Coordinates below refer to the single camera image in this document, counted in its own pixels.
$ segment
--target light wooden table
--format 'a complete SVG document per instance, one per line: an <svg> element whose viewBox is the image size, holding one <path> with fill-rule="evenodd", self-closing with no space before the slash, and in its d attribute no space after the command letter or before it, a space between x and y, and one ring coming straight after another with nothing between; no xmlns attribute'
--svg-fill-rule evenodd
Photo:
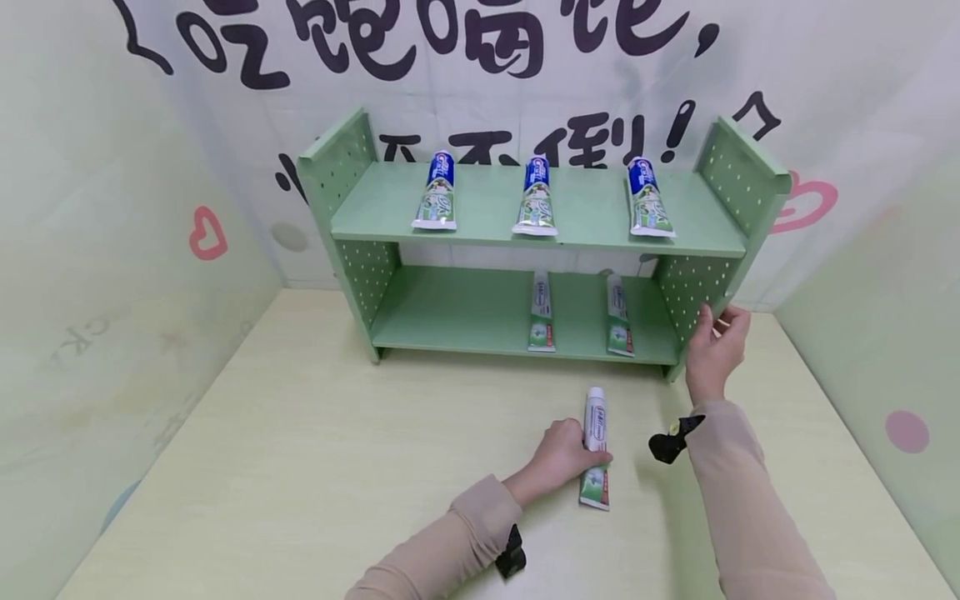
<svg viewBox="0 0 960 600"><path fill-rule="evenodd" d="M650 435L688 410L653 370L394 351L371 365L333 292L283 291L60 600L342 597L462 489L504 477L606 389L612 510L574 486L521 521L529 565L460 598L721 598L688 460ZM839 598L953 598L771 316L728 392Z"/></svg>

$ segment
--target shelf board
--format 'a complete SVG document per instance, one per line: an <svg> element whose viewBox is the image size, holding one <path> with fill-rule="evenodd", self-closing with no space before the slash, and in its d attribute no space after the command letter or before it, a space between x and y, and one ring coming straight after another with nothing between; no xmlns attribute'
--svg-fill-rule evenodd
<svg viewBox="0 0 960 600"><path fill-rule="evenodd" d="M735 222L699 175L657 172L674 239L630 235L625 170L562 167L550 170L555 238L514 235L522 167L456 166L456 231L417 231L410 222L426 184L426 165L374 162L332 220L341 240L426 242L472 246L629 250L737 258L746 253Z"/></svg>
<svg viewBox="0 0 960 600"><path fill-rule="evenodd" d="M533 274L402 266L371 327L378 348L675 365L680 340L660 288L624 277L636 358L607 353L607 287L598 275L550 274L557 351L527 351Z"/></svg>

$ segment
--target sleeve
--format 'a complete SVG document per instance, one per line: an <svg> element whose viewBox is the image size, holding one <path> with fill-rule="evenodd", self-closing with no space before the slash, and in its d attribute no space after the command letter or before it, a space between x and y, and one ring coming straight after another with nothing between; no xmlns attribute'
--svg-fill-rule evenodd
<svg viewBox="0 0 960 600"><path fill-rule="evenodd" d="M487 568L507 549L520 507L492 475L450 510L367 569L347 600L433 600Z"/></svg>
<svg viewBox="0 0 960 600"><path fill-rule="evenodd" d="M774 490L743 410L718 400L705 402L694 414L706 419L686 442L724 595L728 600L835 600Z"/></svg>

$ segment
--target pink circle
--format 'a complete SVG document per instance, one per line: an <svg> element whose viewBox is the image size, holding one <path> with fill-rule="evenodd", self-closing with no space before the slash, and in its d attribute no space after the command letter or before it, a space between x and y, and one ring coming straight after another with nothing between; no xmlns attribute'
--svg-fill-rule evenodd
<svg viewBox="0 0 960 600"><path fill-rule="evenodd" d="M930 445L926 423L909 411L894 411L887 415L887 438L907 454L920 454Z"/></svg>

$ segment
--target hand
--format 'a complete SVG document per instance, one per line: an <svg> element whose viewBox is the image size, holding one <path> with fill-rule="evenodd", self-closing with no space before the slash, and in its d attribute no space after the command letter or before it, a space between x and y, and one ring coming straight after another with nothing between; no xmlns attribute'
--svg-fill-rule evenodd
<svg viewBox="0 0 960 600"><path fill-rule="evenodd" d="M588 468L613 460L610 452L584 448L584 429L576 419L555 420L543 434L527 466L504 480L516 503L525 507L561 488Z"/></svg>
<svg viewBox="0 0 960 600"><path fill-rule="evenodd" d="M750 313L742 308L728 306L715 321L709 306L700 307L686 353L686 387L694 407L724 399L727 378L743 362L749 330Z"/></svg>

